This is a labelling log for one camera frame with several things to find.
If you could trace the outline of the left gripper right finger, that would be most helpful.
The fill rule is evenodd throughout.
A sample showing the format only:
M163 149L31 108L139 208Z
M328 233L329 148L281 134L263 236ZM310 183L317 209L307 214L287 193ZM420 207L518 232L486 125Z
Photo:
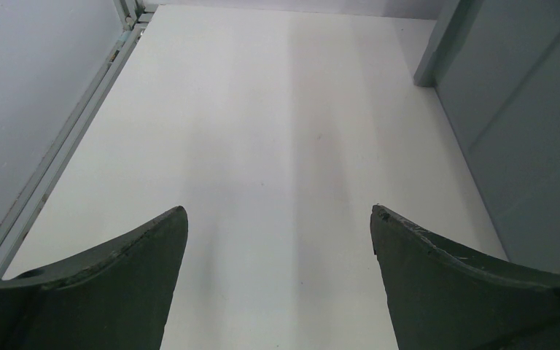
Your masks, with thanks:
M381 205L370 234L400 349L560 349L560 274L481 253Z

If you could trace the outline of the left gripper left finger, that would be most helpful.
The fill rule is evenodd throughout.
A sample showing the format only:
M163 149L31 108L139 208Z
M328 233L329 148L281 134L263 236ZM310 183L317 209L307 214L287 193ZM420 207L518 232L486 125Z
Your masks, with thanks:
M188 237L174 207L79 254L0 279L0 349L159 349Z

